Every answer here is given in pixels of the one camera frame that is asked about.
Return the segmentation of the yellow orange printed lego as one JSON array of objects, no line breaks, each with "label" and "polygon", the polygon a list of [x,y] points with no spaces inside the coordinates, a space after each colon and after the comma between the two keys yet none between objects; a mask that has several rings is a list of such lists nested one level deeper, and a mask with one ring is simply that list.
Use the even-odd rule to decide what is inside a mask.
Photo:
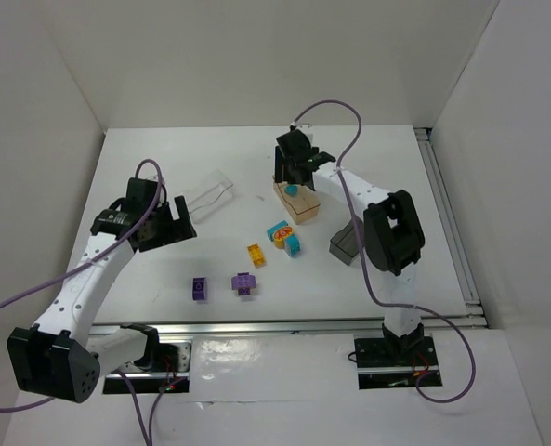
[{"label": "yellow orange printed lego", "polygon": [[294,234],[294,230],[289,225],[283,226],[277,229],[273,233],[273,243],[279,249],[283,249],[285,246],[285,240]]}]

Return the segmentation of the curved teal lego brick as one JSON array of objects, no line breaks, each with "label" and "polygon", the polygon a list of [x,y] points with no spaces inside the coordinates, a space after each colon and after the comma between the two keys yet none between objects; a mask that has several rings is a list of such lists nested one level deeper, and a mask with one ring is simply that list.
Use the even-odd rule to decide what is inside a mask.
[{"label": "curved teal lego brick", "polygon": [[274,234],[277,230],[280,230],[281,228],[285,227],[288,225],[288,222],[286,220],[283,220],[277,224],[275,224],[274,226],[272,226],[271,228],[269,228],[267,230],[267,236],[269,238],[270,241],[273,241],[274,239]]}]

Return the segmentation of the long teal lego brick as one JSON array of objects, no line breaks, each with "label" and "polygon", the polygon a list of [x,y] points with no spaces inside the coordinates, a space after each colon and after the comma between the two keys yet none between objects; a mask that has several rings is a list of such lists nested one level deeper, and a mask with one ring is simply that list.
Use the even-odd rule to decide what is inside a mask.
[{"label": "long teal lego brick", "polygon": [[301,243],[295,234],[289,234],[283,239],[283,249],[289,257],[295,257],[301,252]]}]

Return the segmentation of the small teal lego brick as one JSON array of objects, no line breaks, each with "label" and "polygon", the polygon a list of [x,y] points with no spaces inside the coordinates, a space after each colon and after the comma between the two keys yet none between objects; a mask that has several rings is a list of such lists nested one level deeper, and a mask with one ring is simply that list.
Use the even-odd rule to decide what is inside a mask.
[{"label": "small teal lego brick", "polygon": [[284,188],[284,192],[290,197],[295,197],[298,194],[298,187],[297,185],[287,185]]}]

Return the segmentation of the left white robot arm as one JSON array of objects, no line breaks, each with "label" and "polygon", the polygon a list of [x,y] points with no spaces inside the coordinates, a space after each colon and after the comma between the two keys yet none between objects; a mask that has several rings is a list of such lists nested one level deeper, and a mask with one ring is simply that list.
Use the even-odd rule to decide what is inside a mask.
[{"label": "left white robot arm", "polygon": [[185,197],[168,202],[163,193],[155,181],[130,178],[125,196],[95,217],[76,274],[30,328],[11,332],[7,351],[20,390],[82,403],[102,376],[125,364],[142,371],[156,365],[164,347],[148,325],[126,323],[99,341],[89,333],[135,254],[195,237]]}]

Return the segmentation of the orange plastic container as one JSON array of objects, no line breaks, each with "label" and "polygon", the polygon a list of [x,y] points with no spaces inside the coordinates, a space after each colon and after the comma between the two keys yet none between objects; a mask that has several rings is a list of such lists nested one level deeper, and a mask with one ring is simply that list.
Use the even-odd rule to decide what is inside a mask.
[{"label": "orange plastic container", "polygon": [[316,193],[306,186],[297,185],[298,194],[290,197],[284,192],[287,185],[292,184],[274,182],[273,189],[292,220],[296,225],[301,225],[314,219],[319,214],[321,205]]}]

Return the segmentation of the clear plastic container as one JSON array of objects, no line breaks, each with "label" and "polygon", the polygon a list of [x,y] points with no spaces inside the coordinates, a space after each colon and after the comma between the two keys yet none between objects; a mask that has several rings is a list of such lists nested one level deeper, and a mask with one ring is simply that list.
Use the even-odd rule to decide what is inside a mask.
[{"label": "clear plastic container", "polygon": [[232,181],[218,169],[210,172],[195,188],[185,190],[183,195],[190,220],[195,225],[205,221],[235,198]]}]

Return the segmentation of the dark purple lego brick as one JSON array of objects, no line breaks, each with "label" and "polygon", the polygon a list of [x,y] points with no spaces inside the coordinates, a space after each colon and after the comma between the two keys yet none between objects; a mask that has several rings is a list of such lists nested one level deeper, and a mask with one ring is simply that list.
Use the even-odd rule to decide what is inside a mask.
[{"label": "dark purple lego brick", "polygon": [[194,302],[201,302],[207,299],[207,279],[195,277],[192,279],[191,295]]}]

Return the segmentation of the light purple lego piece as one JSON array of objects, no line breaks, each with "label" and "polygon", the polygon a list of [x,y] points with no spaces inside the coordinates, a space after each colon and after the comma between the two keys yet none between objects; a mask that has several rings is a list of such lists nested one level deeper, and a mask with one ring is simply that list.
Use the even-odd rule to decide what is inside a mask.
[{"label": "light purple lego piece", "polygon": [[231,289],[237,296],[247,296],[256,288],[256,276],[249,272],[237,273],[231,278]]}]

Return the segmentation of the yellow lego plate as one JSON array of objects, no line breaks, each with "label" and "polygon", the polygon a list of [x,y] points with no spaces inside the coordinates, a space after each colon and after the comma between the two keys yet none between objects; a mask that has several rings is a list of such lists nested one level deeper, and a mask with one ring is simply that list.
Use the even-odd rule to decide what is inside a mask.
[{"label": "yellow lego plate", "polygon": [[257,243],[249,245],[247,251],[255,268],[258,269],[266,265],[266,258]]}]

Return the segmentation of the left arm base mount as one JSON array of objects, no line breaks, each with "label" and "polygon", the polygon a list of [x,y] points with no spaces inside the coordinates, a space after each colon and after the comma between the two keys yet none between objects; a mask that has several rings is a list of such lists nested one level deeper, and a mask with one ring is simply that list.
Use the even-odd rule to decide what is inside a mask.
[{"label": "left arm base mount", "polygon": [[154,362],[147,368],[124,364],[120,371],[130,380],[137,394],[184,394],[190,391],[192,343],[176,340],[161,343]]}]

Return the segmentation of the aluminium rail front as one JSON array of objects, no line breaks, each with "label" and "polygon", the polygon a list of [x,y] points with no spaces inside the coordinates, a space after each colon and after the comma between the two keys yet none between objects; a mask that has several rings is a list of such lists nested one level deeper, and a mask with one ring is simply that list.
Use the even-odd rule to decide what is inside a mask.
[{"label": "aluminium rail front", "polygon": [[245,335],[296,334],[316,332],[372,331],[382,327],[380,318],[299,321],[226,321],[192,323],[155,323],[160,335]]}]

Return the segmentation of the aluminium rail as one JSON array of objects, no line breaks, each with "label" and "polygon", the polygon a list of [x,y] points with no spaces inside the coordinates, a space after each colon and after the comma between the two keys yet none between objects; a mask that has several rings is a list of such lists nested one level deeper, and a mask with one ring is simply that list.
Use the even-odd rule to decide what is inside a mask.
[{"label": "aluminium rail", "polygon": [[299,321],[226,321],[192,323],[155,323],[160,335],[245,335],[296,334],[316,332],[372,331],[382,327],[380,318]]},{"label": "aluminium rail", "polygon": [[483,306],[479,300],[479,293],[471,268],[466,257],[465,248],[457,228],[453,208],[450,202],[442,173],[439,169],[439,162],[430,141],[431,129],[426,127],[415,127],[413,129],[417,145],[422,155],[426,173],[437,209],[445,238],[455,267],[457,281],[466,307],[465,318],[471,320],[465,326],[487,327]]}]

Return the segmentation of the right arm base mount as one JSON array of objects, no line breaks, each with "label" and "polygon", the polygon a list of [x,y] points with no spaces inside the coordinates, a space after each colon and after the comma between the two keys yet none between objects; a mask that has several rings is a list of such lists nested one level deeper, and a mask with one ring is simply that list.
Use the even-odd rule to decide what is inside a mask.
[{"label": "right arm base mount", "polygon": [[411,353],[393,359],[382,338],[356,338],[348,360],[357,367],[360,390],[415,387],[441,387],[442,378],[435,344],[426,336]]}]

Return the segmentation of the aluminium rail right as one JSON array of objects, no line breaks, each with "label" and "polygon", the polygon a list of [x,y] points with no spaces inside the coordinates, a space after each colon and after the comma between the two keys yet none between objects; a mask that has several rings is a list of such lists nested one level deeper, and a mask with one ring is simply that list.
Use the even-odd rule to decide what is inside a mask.
[{"label": "aluminium rail right", "polygon": [[487,327],[483,306],[479,300],[479,293],[471,268],[466,257],[465,248],[457,228],[453,208],[450,202],[442,173],[439,169],[439,162],[430,141],[431,129],[426,127],[415,127],[413,129],[417,145],[422,155],[426,173],[437,209],[445,238],[455,267],[457,281],[466,307],[465,318],[471,320],[465,326]]}]

